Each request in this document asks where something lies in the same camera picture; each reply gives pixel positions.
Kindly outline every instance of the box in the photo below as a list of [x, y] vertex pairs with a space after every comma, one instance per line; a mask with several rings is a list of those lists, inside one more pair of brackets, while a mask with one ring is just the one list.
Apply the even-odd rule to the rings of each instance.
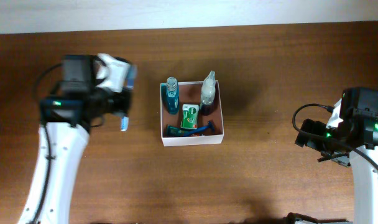
[[180, 109], [177, 114], [170, 114], [165, 105], [165, 83], [160, 84], [160, 130], [164, 146], [189, 146], [200, 144], [221, 144], [224, 138], [224, 123], [222, 118], [221, 97], [219, 95], [219, 83], [215, 84], [215, 98], [214, 98], [214, 111], [208, 115], [203, 116], [201, 113], [198, 115], [198, 127], [207, 125], [209, 120], [213, 121], [215, 133], [210, 129], [203, 132], [205, 136], [198, 137], [168, 137], [165, 135], [167, 125], [180, 127], [182, 121], [182, 105], [196, 104], [200, 105], [201, 86], [203, 81], [199, 82], [178, 82], [179, 85], [179, 100]]

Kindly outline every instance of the clear bottle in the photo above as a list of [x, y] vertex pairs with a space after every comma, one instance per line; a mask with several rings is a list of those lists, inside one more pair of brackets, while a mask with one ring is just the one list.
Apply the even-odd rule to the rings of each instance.
[[170, 77], [167, 79], [166, 91], [167, 109], [170, 114], [176, 114], [179, 111], [179, 89], [177, 79]]
[[200, 113], [202, 115], [209, 115], [214, 110], [214, 97], [215, 97], [215, 72], [210, 71], [210, 74], [201, 86], [201, 105]]

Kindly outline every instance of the robotic arm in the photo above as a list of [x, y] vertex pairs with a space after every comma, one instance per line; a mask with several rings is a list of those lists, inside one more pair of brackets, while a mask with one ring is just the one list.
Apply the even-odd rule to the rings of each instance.
[[105, 113], [126, 116], [130, 106], [136, 68], [127, 60], [106, 54], [66, 55], [59, 66], [63, 67], [63, 81], [39, 102], [39, 154], [18, 224], [68, 223], [71, 194], [92, 120], [103, 120]]
[[[301, 129], [295, 115], [307, 106], [320, 106], [332, 112], [327, 124], [304, 120]], [[293, 116], [300, 133], [295, 144], [321, 152], [319, 161], [332, 160], [352, 167], [355, 190], [354, 223], [378, 224], [378, 92], [367, 88], [344, 90], [334, 108], [305, 105]], [[312, 218], [289, 214], [290, 223], [320, 223]]]

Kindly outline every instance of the brown table surface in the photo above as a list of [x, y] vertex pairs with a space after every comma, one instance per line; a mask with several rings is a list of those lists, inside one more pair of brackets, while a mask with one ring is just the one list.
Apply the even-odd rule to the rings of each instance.
[[[24, 208], [38, 147], [36, 77], [65, 54], [108, 53], [138, 66], [129, 130], [92, 131], [70, 223], [227, 223], [288, 212], [353, 219], [351, 169], [294, 145], [293, 112], [378, 90], [378, 22], [0, 35], [0, 223]], [[159, 86], [216, 71], [222, 144], [163, 147]], [[41, 84], [44, 96], [60, 72]], [[327, 121], [309, 109], [298, 116]]]

